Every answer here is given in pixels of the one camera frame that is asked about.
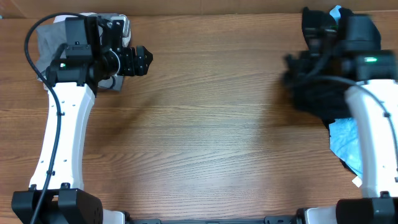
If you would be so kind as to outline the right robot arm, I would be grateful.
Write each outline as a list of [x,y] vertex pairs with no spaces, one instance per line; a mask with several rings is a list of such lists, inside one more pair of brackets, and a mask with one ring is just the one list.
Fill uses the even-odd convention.
[[295,223],[397,222],[397,62],[365,14],[305,10],[308,50],[289,66],[294,106],[321,119],[353,118],[362,164],[361,198],[302,208]]

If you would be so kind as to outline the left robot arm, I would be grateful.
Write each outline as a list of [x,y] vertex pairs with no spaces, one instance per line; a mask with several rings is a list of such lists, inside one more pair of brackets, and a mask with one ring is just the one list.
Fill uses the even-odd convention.
[[130,47],[131,25],[123,14],[66,12],[65,40],[45,70],[49,112],[39,161],[26,191],[13,193],[11,207],[22,223],[131,222],[127,212],[103,208],[84,190],[82,160],[86,126],[99,82],[143,76],[153,55]]

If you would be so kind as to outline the black t-shirt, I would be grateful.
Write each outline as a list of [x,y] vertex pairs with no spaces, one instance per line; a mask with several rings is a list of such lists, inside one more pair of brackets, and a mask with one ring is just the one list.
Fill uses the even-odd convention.
[[349,118],[345,103],[347,85],[317,81],[319,76],[336,76],[355,80],[348,58],[351,53],[381,49],[381,35],[366,14],[355,14],[347,8],[338,10],[338,17],[329,13],[302,10],[302,34],[307,50],[298,57],[284,57],[287,71],[282,82],[290,93],[295,109],[308,112],[324,123]]

